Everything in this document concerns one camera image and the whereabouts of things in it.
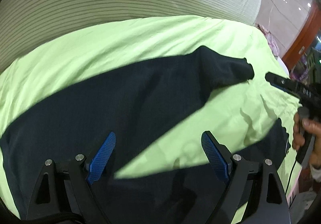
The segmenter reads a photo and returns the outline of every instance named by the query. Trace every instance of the sleeve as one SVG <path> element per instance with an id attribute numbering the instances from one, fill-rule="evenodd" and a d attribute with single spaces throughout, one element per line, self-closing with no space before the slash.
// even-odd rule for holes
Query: sleeve
<path id="1" fill-rule="evenodd" d="M 310 170 L 311 170 L 312 178 L 315 179 L 316 182 L 321 182 L 321 168 L 320 169 L 315 169 L 310 164 Z"/>

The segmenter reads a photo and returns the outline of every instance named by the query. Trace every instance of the blue gripper pad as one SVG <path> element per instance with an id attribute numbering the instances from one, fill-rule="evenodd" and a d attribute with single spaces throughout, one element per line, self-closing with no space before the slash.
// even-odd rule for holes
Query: blue gripper pad
<path id="1" fill-rule="evenodd" d="M 89 164 L 89 174 L 87 176 L 87 182 L 89 185 L 92 185 L 94 181 L 100 179 L 107 161 L 109 160 L 109 157 L 115 148 L 115 145 L 116 135 L 113 132 L 110 132 Z"/>
<path id="2" fill-rule="evenodd" d="M 223 181 L 225 184 L 228 184 L 228 182 L 230 181 L 228 165 L 222 157 L 221 153 L 206 133 L 202 134 L 201 143 L 208 161 L 210 162 L 210 165 L 215 172 L 216 177 L 220 181 Z"/>

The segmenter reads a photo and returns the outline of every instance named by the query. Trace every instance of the green bed sheet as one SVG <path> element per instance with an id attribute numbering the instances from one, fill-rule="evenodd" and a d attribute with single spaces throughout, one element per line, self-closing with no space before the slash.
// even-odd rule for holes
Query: green bed sheet
<path id="1" fill-rule="evenodd" d="M 133 62 L 185 55 L 201 45 L 222 55 L 245 57 L 253 66 L 254 79 L 213 91 L 202 109 L 161 136 L 116 176 L 172 170 L 174 163 L 176 167 L 177 163 L 180 167 L 208 163 L 200 142 L 205 130 L 233 152 L 262 139 L 279 117 L 291 143 L 298 99 L 265 81 L 268 71 L 286 76 L 265 37 L 257 28 L 243 23 L 199 16 L 139 18 L 91 26 L 18 58 L 0 75 L 0 133 L 32 105 L 71 84 Z M 295 152 L 290 149 L 278 169 L 283 186 L 294 158 Z M 299 169 L 297 165 L 293 176 Z M 0 196 L 18 216 L 1 153 Z M 243 211 L 244 207 L 238 210 L 234 222 L 241 219 Z"/>

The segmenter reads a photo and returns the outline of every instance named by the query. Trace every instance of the metal bolt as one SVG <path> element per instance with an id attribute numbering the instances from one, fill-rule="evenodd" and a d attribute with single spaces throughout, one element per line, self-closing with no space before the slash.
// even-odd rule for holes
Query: metal bolt
<path id="1" fill-rule="evenodd" d="M 266 163 L 267 165 L 272 165 L 272 161 L 271 161 L 270 159 L 265 159 L 265 163 Z"/>
<path id="2" fill-rule="evenodd" d="M 238 155 L 238 154 L 234 154 L 234 155 L 233 155 L 233 159 L 236 160 L 236 161 L 240 161 L 241 158 L 242 158 L 242 157 L 241 157 L 240 155 Z"/>
<path id="3" fill-rule="evenodd" d="M 81 161 L 83 158 L 85 158 L 85 156 L 84 155 L 82 155 L 82 154 L 78 154 L 78 155 L 76 155 L 76 161 Z"/>
<path id="4" fill-rule="evenodd" d="M 51 159 L 48 159 L 45 161 L 45 165 L 46 166 L 49 166 L 50 164 L 52 164 L 52 160 Z"/>

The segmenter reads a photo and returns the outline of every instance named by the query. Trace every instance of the tiled wall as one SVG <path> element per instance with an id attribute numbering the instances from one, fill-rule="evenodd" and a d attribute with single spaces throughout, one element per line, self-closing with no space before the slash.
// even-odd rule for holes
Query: tiled wall
<path id="1" fill-rule="evenodd" d="M 262 0 L 256 22 L 269 27 L 280 48 L 280 57 L 291 47 L 301 31 L 309 14 L 308 4 L 311 3 L 312 0 Z"/>

